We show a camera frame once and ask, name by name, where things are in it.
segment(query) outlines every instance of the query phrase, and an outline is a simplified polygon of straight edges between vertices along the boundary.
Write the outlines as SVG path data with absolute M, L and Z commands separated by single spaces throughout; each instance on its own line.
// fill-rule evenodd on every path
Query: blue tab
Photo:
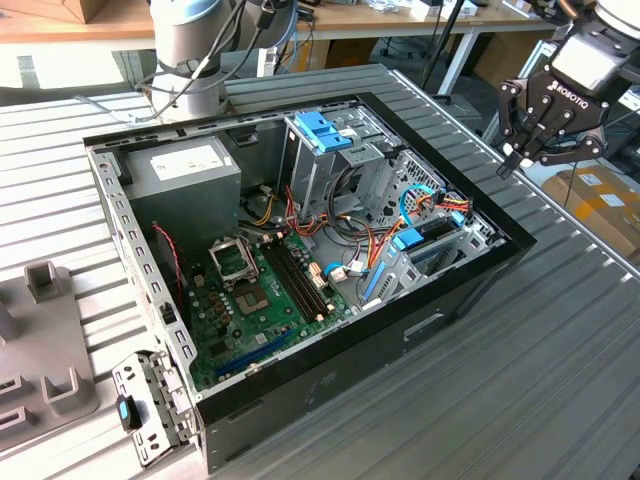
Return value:
M 460 212 L 453 212 L 451 214 L 451 218 L 453 219 L 454 222 L 456 222 L 456 225 L 458 225 L 459 227 L 464 225 L 464 215 L 462 215 Z
M 340 135 L 335 124 L 324 118 L 319 112 L 296 114 L 296 125 L 322 153 L 340 150 L 352 145 L 351 139 Z
M 405 250 L 422 242 L 424 242 L 424 237 L 420 235 L 415 228 L 408 228 L 396 233 L 396 236 L 393 238 L 394 245 L 400 250 Z
M 376 283 L 378 283 L 378 280 L 380 280 L 380 276 L 382 275 L 382 272 L 384 271 L 385 266 L 386 264 L 384 262 L 380 262 L 380 264 L 378 265 L 378 268 L 376 269 L 376 272 L 373 274 L 373 278 L 371 279 L 371 283 L 369 284 L 369 286 L 367 287 L 367 290 L 364 292 L 364 295 L 362 296 L 365 302 L 369 300 L 369 297 L 373 293 L 373 289 L 375 288 Z
M 118 405 L 118 407 L 120 409 L 120 418 L 124 420 L 129 416 L 129 408 L 127 407 L 127 403 L 120 402 L 120 405 Z

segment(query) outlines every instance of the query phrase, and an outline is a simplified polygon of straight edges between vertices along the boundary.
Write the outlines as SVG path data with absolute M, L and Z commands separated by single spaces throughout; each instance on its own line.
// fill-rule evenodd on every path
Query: label sticker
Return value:
M 624 202 L 620 200 L 620 197 L 614 195 L 613 193 L 609 193 L 608 195 L 600 195 L 607 205 L 610 207 L 624 207 Z
M 343 137 L 347 137 L 347 138 L 348 137 L 355 137 L 357 135 L 356 131 L 351 127 L 344 128 L 344 129 L 340 130 L 339 133 Z
M 156 155 L 151 166 L 161 181 L 222 167 L 224 163 L 211 145 Z
M 594 187 L 596 185 L 602 185 L 602 182 L 600 181 L 600 179 L 596 177 L 593 173 L 585 173 L 579 176 L 584 183 L 586 183 L 591 187 Z

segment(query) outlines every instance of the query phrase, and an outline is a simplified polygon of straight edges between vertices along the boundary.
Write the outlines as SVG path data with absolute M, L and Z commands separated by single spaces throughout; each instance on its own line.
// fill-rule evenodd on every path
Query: red cable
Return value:
M 169 236 L 169 234 L 165 232 L 161 227 L 159 227 L 158 225 L 152 225 L 152 226 L 154 230 L 162 234 L 162 236 L 165 238 L 165 240 L 169 244 L 169 248 L 171 249 L 171 253 L 173 255 L 173 260 L 175 262 L 175 267 L 176 267 L 176 280 L 178 281 L 178 305 L 182 307 L 182 278 L 180 276 L 181 270 L 180 270 L 180 262 L 178 261 L 178 252 L 176 251 L 176 244 L 174 243 L 173 239 Z

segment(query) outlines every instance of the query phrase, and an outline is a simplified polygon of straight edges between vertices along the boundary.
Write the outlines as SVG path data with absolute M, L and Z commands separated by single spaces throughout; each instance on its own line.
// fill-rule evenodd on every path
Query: blue cable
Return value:
M 327 268 L 324 269 L 324 274 L 329 275 L 332 270 L 335 270 L 336 268 L 340 268 L 340 267 L 342 267 L 342 264 L 340 262 L 330 263 L 329 265 L 327 265 Z
M 404 192 L 402 192 L 402 195 L 400 195 L 400 215 L 402 215 L 402 218 L 404 218 L 404 221 L 408 226 L 411 226 L 412 223 L 411 219 L 409 218 L 409 214 L 407 213 L 407 209 L 404 206 L 404 202 L 407 199 L 407 194 L 410 190 L 423 190 L 429 195 L 433 195 L 434 193 L 433 189 L 427 187 L 426 185 L 411 185 L 410 187 L 407 187 Z
M 291 55 L 291 58 L 289 59 L 289 63 L 287 64 L 287 66 L 282 67 L 284 68 L 285 72 L 290 73 L 289 68 L 291 67 L 291 65 L 293 65 L 293 62 L 295 62 L 297 55 L 298 55 L 298 30 L 294 30 L 293 31 L 293 55 Z

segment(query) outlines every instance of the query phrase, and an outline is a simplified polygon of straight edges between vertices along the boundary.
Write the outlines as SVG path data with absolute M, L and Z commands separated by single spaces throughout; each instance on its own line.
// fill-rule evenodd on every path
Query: slotted metal tabletop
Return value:
M 538 243 L 466 318 L 240 457 L 222 479 L 626 479 L 640 462 L 637 274 L 410 82 L 382 66 L 229 84 L 233 104 L 372 91 Z M 137 94 L 103 97 L 148 113 Z M 0 280 L 50 258 L 73 275 L 100 407 L 0 453 L 0 478 L 205 477 L 186 447 L 143 472 L 111 368 L 151 345 L 81 143 L 125 128 L 75 101 L 0 109 Z

